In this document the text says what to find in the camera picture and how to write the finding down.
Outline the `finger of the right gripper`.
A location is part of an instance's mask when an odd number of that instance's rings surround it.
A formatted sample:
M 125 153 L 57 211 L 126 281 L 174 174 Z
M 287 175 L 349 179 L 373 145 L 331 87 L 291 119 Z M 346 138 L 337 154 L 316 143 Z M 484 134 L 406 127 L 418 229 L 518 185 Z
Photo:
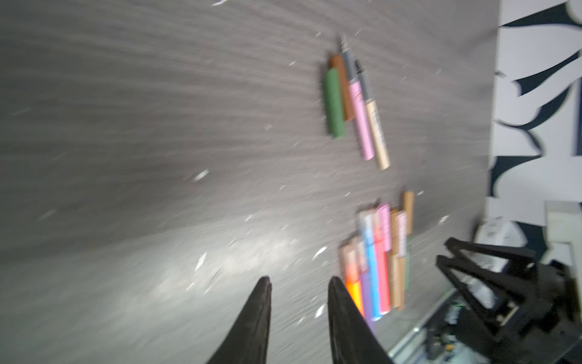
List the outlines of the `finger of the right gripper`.
M 463 254 L 438 256 L 436 266 L 459 291 L 491 337 L 502 337 L 518 310 L 515 280 L 481 267 Z
M 526 269 L 536 262 L 535 252 L 525 247 L 507 247 L 490 244 L 476 244 L 449 238 L 445 242 L 448 251 L 462 262 L 471 262 L 481 268 L 497 271 L 516 267 L 518 270 Z

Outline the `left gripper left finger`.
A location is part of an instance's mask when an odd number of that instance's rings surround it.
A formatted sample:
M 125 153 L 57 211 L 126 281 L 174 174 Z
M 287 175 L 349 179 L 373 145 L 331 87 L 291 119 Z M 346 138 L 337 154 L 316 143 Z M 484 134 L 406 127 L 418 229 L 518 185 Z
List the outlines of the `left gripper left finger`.
M 272 284 L 261 277 L 235 323 L 208 363 L 266 363 L 271 327 Z

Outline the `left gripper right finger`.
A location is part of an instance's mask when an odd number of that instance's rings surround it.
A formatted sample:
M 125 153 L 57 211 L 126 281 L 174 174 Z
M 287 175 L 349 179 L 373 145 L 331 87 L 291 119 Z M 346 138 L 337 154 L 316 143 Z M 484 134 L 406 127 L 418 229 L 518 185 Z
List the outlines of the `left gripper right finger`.
M 337 276 L 328 285 L 327 309 L 333 363 L 393 364 Z

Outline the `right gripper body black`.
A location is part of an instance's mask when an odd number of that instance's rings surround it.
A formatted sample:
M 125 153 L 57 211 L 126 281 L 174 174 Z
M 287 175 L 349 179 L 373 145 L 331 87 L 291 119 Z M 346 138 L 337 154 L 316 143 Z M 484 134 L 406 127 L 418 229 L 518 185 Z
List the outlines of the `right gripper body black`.
M 468 346 L 492 363 L 579 363 L 581 310 L 571 269 L 535 263 L 523 275 L 479 269 L 500 296 L 491 309 L 468 302 Z

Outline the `tan cap pen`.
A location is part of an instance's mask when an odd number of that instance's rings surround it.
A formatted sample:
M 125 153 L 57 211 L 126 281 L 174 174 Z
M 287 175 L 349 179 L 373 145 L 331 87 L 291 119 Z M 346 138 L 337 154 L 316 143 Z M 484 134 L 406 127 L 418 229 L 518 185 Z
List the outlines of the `tan cap pen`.
M 412 234 L 414 227 L 415 193 L 413 191 L 403 192 L 402 205 L 406 213 L 406 234 L 409 236 Z

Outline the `green pen cap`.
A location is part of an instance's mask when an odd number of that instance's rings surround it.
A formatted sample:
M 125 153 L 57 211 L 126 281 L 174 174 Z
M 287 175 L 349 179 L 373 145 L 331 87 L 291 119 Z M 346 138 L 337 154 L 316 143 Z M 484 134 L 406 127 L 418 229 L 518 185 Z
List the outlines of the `green pen cap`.
M 343 96 L 336 68 L 329 68 L 325 73 L 323 91 L 330 135 L 334 139 L 342 138 L 345 136 Z

